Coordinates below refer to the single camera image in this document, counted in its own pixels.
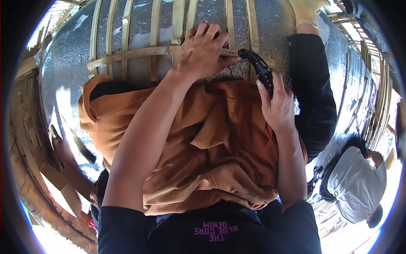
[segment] fingernail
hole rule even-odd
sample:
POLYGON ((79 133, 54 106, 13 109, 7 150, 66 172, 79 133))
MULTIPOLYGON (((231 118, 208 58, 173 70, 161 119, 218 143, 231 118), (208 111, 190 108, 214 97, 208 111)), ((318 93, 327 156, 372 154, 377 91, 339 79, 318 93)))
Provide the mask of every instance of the fingernail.
POLYGON ((263 86, 261 86, 261 82, 260 82, 259 80, 257 80, 256 83, 257 83, 258 89, 262 89, 262 88, 263 88, 263 86))

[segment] red object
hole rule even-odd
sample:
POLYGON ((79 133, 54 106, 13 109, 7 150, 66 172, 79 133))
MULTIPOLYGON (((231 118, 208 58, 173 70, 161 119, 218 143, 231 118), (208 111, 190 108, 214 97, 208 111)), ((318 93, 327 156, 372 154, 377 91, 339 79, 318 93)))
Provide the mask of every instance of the red object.
POLYGON ((94 230, 96 230, 96 226, 93 223, 93 218, 91 218, 88 222, 87 222, 87 226, 90 228, 93 228, 94 230))

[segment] black sleeve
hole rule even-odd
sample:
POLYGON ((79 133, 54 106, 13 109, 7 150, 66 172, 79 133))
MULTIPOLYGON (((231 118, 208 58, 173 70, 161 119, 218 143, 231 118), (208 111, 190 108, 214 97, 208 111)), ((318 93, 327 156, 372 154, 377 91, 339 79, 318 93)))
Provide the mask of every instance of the black sleeve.
POLYGON ((289 243, 292 253, 321 254, 320 238, 313 207, 301 202, 288 207, 277 224, 279 235, 289 243))
POLYGON ((334 134, 337 109, 330 87, 330 74, 322 39, 296 34, 290 38, 289 70, 300 108, 296 128, 312 161, 334 134))
POLYGON ((99 226, 99 253, 146 253, 148 232, 142 212, 102 206, 99 226))

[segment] white shirt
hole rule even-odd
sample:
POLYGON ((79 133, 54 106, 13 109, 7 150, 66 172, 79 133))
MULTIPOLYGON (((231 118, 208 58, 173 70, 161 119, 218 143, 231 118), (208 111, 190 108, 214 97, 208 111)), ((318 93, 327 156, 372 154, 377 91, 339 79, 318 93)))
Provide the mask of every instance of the white shirt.
POLYGON ((373 170, 355 146, 343 153, 327 182, 327 190, 336 196, 337 209, 352 223, 374 214, 385 189, 385 161, 373 170))

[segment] hand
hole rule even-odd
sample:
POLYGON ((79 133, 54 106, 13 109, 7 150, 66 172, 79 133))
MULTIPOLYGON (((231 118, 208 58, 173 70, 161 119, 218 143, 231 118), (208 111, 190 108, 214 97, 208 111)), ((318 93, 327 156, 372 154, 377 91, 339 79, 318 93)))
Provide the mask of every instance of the hand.
POLYGON ((257 80, 263 117, 276 135, 292 134, 296 131, 293 93, 284 86, 282 76, 278 72, 272 71, 272 81, 274 95, 271 100, 268 90, 257 80))
POLYGON ((221 49, 227 46, 228 41, 229 35, 221 32, 219 24, 209 26, 200 23, 197 30, 192 28, 186 35, 173 69, 192 83, 219 73, 241 60, 237 56, 229 56, 218 61, 221 49))
POLYGON ((367 159, 371 158, 371 150, 367 149, 367 152, 365 153, 365 157, 367 159))

